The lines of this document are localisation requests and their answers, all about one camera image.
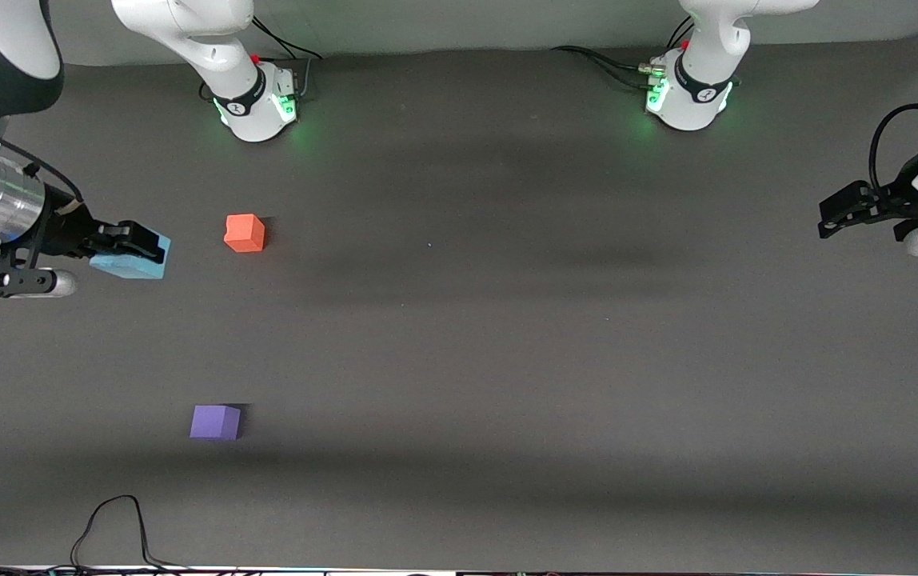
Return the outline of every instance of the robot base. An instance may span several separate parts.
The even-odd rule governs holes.
[[[683,54],[683,50],[675,48],[667,54],[652,58],[652,64],[665,66],[666,70],[673,70],[680,54]],[[693,101],[689,90],[679,83],[675,74],[667,74],[657,80],[657,84],[654,84],[652,90],[649,91],[645,109],[677,130],[700,130],[708,127],[708,124],[711,124],[715,117],[725,110],[726,98],[730,91],[732,91],[731,82],[729,87],[722,94],[712,98],[711,102],[697,103]]]
[[[265,93],[252,106],[246,116],[228,114],[214,102],[221,113],[221,121],[231,128],[240,141],[264,142],[275,138],[281,130],[295,122],[295,81],[292,70],[283,70],[270,62],[258,63],[257,68],[265,75]]]

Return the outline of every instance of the green led light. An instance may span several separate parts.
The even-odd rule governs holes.
[[[218,103],[217,98],[213,98],[214,108],[218,109],[218,114],[221,115],[221,124],[228,126],[228,118],[225,118],[225,110],[221,108],[221,105]]]
[[[729,82],[729,85],[725,87],[725,96],[722,96],[722,103],[718,105],[719,112],[725,110],[726,102],[729,102],[729,92],[732,91],[732,82]]]
[[[664,105],[665,98],[669,94],[669,80],[663,78],[657,86],[652,88],[652,95],[648,98],[648,110],[654,113],[660,112],[661,105]]]
[[[275,94],[270,95],[270,101],[275,103],[277,107],[277,114],[281,116],[281,119],[285,122],[291,122],[295,120],[295,102],[292,96],[277,96]]]

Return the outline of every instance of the cable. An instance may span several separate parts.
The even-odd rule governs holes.
[[[50,214],[53,207],[50,206],[50,194],[43,195],[43,214]],[[36,232],[32,236],[32,248],[29,248],[29,258],[26,260],[27,270],[36,270],[36,262],[39,260],[39,249],[43,246],[43,237],[46,236],[46,220],[49,218],[41,217],[36,223]]]
[[[692,18],[692,16],[686,16],[686,18],[683,18],[683,22],[679,22],[679,26],[676,26],[676,29],[672,30],[672,35],[669,36],[668,42],[665,43],[666,48],[671,48],[676,43],[675,37],[679,34],[679,29],[683,28],[686,22],[690,22],[690,18]]]
[[[100,510],[104,506],[107,506],[107,504],[110,504],[111,502],[114,502],[116,500],[122,500],[122,499],[129,499],[133,501],[134,506],[136,506],[136,517],[138,519],[138,528],[140,528],[140,554],[142,555],[142,561],[162,571],[167,570],[166,568],[164,568],[164,565],[180,566],[178,564],[174,564],[174,562],[167,562],[167,561],[160,560],[160,558],[157,558],[155,557],[155,555],[150,554],[150,543],[146,536],[146,523],[142,521],[142,508],[140,507],[140,503],[138,503],[138,498],[131,494],[123,494],[120,496],[115,496],[113,498],[104,500],[103,502],[97,505],[96,510],[93,510],[93,513],[90,514],[90,520],[86,522],[86,529],[82,531],[82,536],[79,536],[78,540],[75,540],[75,543],[72,544],[72,550],[70,551],[70,553],[68,553],[68,561],[71,562],[71,565],[72,566],[82,566],[78,562],[78,551],[79,551],[79,548],[82,547],[83,541],[86,540],[86,536],[90,535],[90,531],[93,529],[93,522],[94,520],[97,520],[97,513],[100,513]]]
[[[606,63],[606,65],[612,66],[613,68],[617,68],[620,70],[634,70],[634,72],[636,72],[637,70],[637,66],[630,65],[630,63],[619,62],[615,58],[609,58],[609,56],[606,56],[602,54],[601,52],[598,52],[596,50],[591,50],[590,48],[584,48],[583,46],[571,46],[571,45],[555,46],[554,48],[552,48],[552,50],[558,50],[561,52],[576,52],[576,54],[583,54],[584,56],[587,56],[587,58],[598,59],[598,61],[602,61]]]
[[[324,56],[317,54],[317,52],[312,51],[309,48],[303,48],[302,46],[297,46],[295,44],[292,44],[288,40],[284,40],[281,37],[277,36],[277,34],[270,32],[270,28],[268,28],[268,26],[266,26],[264,22],[261,22],[260,18],[254,18],[253,25],[256,26],[258,29],[261,29],[262,33],[273,38],[275,42],[281,44],[282,48],[285,48],[285,50],[287,50],[290,54],[292,54],[292,51],[290,48],[295,48],[296,50],[300,50],[300,51],[306,52],[307,54],[312,54],[313,56],[317,56],[317,59],[321,59],[321,60],[324,59]]]
[[[306,71],[302,74],[302,89],[299,90],[298,98],[306,95],[306,91],[309,90],[309,65],[312,65],[313,58],[306,59]]]
[[[292,59],[295,59],[295,52],[292,51],[292,48],[291,48],[290,46],[287,45],[287,43],[286,43],[285,40],[282,40],[282,39],[281,39],[279,36],[277,36],[275,33],[270,32],[270,28],[268,28],[268,26],[266,26],[264,22],[259,22],[256,18],[254,18],[254,19],[253,19],[253,25],[256,26],[262,33],[264,33],[264,34],[270,36],[271,38],[273,38],[273,40],[275,40],[275,42],[276,42],[284,51],[288,52],[288,54],[291,56]]]
[[[672,41],[669,47],[674,47],[676,44],[682,42],[683,38],[686,38],[686,35],[690,33],[690,30],[693,30],[693,22],[690,22],[690,26],[686,26],[686,30],[683,30],[683,32]]]
[[[879,127],[875,128],[875,135],[872,136],[872,146],[871,150],[868,152],[868,178],[871,179],[872,192],[878,194],[879,198],[882,198],[882,187],[879,186],[879,141],[882,139],[882,133],[886,126],[889,125],[890,121],[893,118],[899,116],[906,112],[906,110],[918,110],[918,103],[909,103],[908,105],[899,106],[896,110],[892,110],[889,114],[886,114],[886,117],[882,119],[882,122],[879,123]]]
[[[596,52],[589,48],[584,48],[582,46],[568,46],[568,45],[555,46],[554,48],[552,48],[552,50],[558,50],[562,52],[575,52],[575,54],[583,54],[584,56],[586,56],[587,59],[589,59],[590,62],[594,62],[595,65],[598,66],[598,68],[601,68],[602,72],[605,72],[606,74],[608,74],[608,76],[612,77],[620,84],[630,87],[630,88],[639,89],[639,90],[646,90],[649,88],[648,86],[645,86],[645,84],[638,84],[636,82],[630,82],[626,78],[623,78],[622,76],[617,75],[615,70],[612,70],[612,68],[615,68],[616,70],[631,70],[632,72],[635,72],[635,70],[637,70],[637,66],[628,65],[628,63],[616,61],[616,59],[609,58],[609,56],[606,56],[604,54],[599,54],[599,52]]]
[[[21,149],[21,147],[15,146],[13,143],[6,141],[5,139],[1,138],[1,136],[0,146],[4,146],[8,150],[12,150],[12,152],[15,154],[20,154],[20,156],[25,157],[29,162],[32,162],[33,164],[36,164],[45,169],[47,172],[50,172],[50,174],[57,176],[57,179],[61,180],[61,182],[64,182],[65,186],[68,186],[68,190],[71,190],[72,196],[75,197],[75,201],[79,204],[82,204],[82,191],[78,189],[78,186],[75,185],[75,182],[72,182],[70,179],[68,179],[68,176],[61,174],[60,170],[50,166],[50,164],[47,164],[45,161],[34,156],[31,152],[27,152],[27,150]]]

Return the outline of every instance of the gray table surface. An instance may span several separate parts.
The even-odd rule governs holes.
[[[918,573],[918,259],[815,230],[918,38],[740,75],[678,134],[573,54],[334,58],[246,145],[188,66],[69,70],[10,136],[174,245],[162,282],[55,262],[78,294],[0,302],[0,562],[131,492],[193,564]],[[884,174],[917,151],[910,114]],[[207,402],[242,440],[188,439]],[[137,560],[127,508],[98,524],[83,561]]]

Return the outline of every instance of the orange cube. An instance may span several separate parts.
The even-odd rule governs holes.
[[[236,252],[264,249],[264,222],[256,214],[232,214],[225,222],[225,244]]]

